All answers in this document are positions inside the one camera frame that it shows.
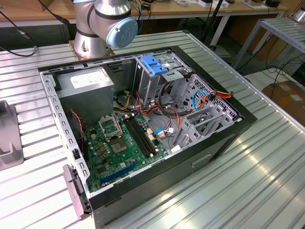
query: red cable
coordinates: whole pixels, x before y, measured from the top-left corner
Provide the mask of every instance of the red cable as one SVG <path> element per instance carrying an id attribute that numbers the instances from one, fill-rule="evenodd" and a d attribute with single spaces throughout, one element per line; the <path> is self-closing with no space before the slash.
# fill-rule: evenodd
<path id="1" fill-rule="evenodd" d="M 80 124 L 81 127 L 81 151 L 84 150 L 84 137 L 83 137 L 83 132 L 82 132 L 82 125 L 81 125 L 81 119 L 78 117 L 78 115 L 74 111 L 70 111 L 72 114 L 74 114 Z"/>

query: cardboard box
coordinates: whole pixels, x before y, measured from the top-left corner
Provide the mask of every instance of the cardboard box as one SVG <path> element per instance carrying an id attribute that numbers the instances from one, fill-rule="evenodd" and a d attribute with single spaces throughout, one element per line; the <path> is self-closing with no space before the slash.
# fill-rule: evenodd
<path id="1" fill-rule="evenodd" d="M 54 0 L 41 0 L 48 7 Z M 37 0 L 0 0 L 0 5 L 14 6 L 23 9 L 44 11 L 45 8 Z"/>
<path id="2" fill-rule="evenodd" d="M 294 82 L 284 81 L 275 85 L 272 83 L 262 90 L 269 98 L 273 86 L 272 100 L 305 126 L 305 92 Z"/>

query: expansion slot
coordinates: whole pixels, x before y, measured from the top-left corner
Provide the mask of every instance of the expansion slot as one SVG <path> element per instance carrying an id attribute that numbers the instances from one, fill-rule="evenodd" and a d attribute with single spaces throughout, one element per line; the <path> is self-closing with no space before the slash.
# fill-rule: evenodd
<path id="1" fill-rule="evenodd" d="M 111 174 L 110 176 L 107 176 L 107 177 L 101 179 L 101 180 L 100 180 L 101 184 L 102 184 L 102 183 L 106 183 L 106 182 L 108 182 L 108 181 L 111 181 L 111 180 L 113 180 L 113 179 L 116 179 L 116 178 L 118 178 L 120 175 L 123 175 L 124 173 L 128 173 L 128 172 L 132 171 L 132 170 L 134 169 L 134 166 L 135 166 L 138 162 L 139 162 L 139 161 L 136 161 L 136 162 L 134 162 L 132 165 L 130 165 L 130 166 L 128 166 L 128 167 L 126 167 L 126 168 L 124 168 L 124 169 L 122 169 L 122 170 L 120 170 L 120 171 L 114 173 L 114 174 Z"/>
<path id="2" fill-rule="evenodd" d="M 143 130 L 140 128 L 139 124 L 134 118 L 125 119 L 124 124 L 146 158 L 150 157 L 151 154 L 154 155 L 156 153 L 151 142 L 143 133 Z"/>

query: desk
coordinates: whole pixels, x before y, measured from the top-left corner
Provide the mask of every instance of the desk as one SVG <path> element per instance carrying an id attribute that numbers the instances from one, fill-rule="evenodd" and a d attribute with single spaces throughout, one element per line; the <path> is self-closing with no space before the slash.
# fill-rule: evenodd
<path id="1" fill-rule="evenodd" d="M 242 49 L 239 51 L 236 61 L 233 65 L 234 68 L 237 68 L 239 62 L 242 60 L 244 54 L 246 53 L 248 47 L 250 46 L 252 40 L 256 36 L 257 32 L 264 28 L 267 30 L 264 37 L 269 37 L 270 34 L 274 34 L 278 38 L 287 42 L 292 46 L 290 51 L 286 54 L 286 57 L 280 64 L 280 66 L 285 63 L 289 58 L 290 54 L 293 52 L 294 48 L 298 49 L 302 53 L 305 53 L 305 24 L 296 22 L 291 18 L 272 18 L 272 19 L 261 19 L 259 20 L 252 32 L 250 33 L 248 39 L 244 43 Z M 260 50 L 262 45 L 265 43 L 266 39 L 262 38 L 261 45 L 258 44 L 258 47 L 255 50 Z"/>
<path id="2" fill-rule="evenodd" d="M 69 19 L 70 23 L 75 23 L 74 5 L 71 0 L 54 0 L 49 6 L 49 9 L 55 14 Z M 207 17 L 209 7 L 201 7 L 197 4 L 190 6 L 180 6 L 174 1 L 171 2 L 155 2 L 152 4 L 151 19 L 168 19 L 168 18 L 191 18 L 191 17 Z M 276 17 L 282 17 L 288 8 L 282 4 L 276 8 L 269 8 L 263 10 L 254 10 L 240 0 L 236 0 L 234 4 L 230 4 L 228 8 L 220 9 L 217 16 L 222 16 L 220 24 L 212 39 L 211 45 L 216 45 L 217 41 L 224 30 L 226 23 L 230 16 L 235 15 L 257 15 L 257 14 L 277 14 Z M 32 10 L 25 10 L 17 7 L 7 6 L 2 10 L 17 26 L 37 26 L 37 25 L 54 25 L 60 24 L 52 15 L 46 10 L 44 12 L 37 12 Z M 139 13 L 132 8 L 132 16 L 138 16 Z M 143 18 L 148 19 L 149 13 L 144 10 Z M 2 16 L 0 17 L 0 27 L 11 27 L 8 21 Z"/>
<path id="3" fill-rule="evenodd" d="M 258 121 L 223 156 L 105 229 L 296 228 L 305 224 L 305 128 L 191 34 L 137 36 L 115 54 L 179 45 Z M 17 50 L 28 54 L 31 49 Z M 69 163 L 37 67 L 75 61 L 70 45 L 0 52 L 0 99 L 15 104 L 25 161 L 0 171 L 0 228 L 92 229 L 62 176 Z"/>

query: aluminum table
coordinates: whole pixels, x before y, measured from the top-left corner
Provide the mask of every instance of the aluminum table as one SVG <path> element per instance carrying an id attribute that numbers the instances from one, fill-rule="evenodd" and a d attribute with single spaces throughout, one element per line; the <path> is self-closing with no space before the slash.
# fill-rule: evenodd
<path id="1" fill-rule="evenodd" d="M 286 58 L 282 62 L 285 62 L 295 48 L 305 53 L 305 24 L 296 22 L 291 18 L 260 19 L 256 23 L 242 49 L 239 51 L 236 57 L 236 62 L 233 65 L 234 68 L 238 66 L 252 40 L 261 28 L 266 29 L 267 32 L 262 37 L 253 53 L 260 50 L 271 33 L 292 46 L 289 53 L 286 55 Z"/>
<path id="2" fill-rule="evenodd" d="M 234 91 L 258 121 L 222 157 L 106 228 L 300 229 L 305 224 L 304 127 L 191 34 L 137 36 L 115 53 L 172 45 Z M 29 58 L 0 54 L 0 98 L 16 105 L 25 156 L 23 164 L 0 172 L 0 228 L 94 228 L 92 218 L 77 221 L 62 176 L 69 162 L 36 69 L 75 60 L 68 44 L 39 48 Z"/>

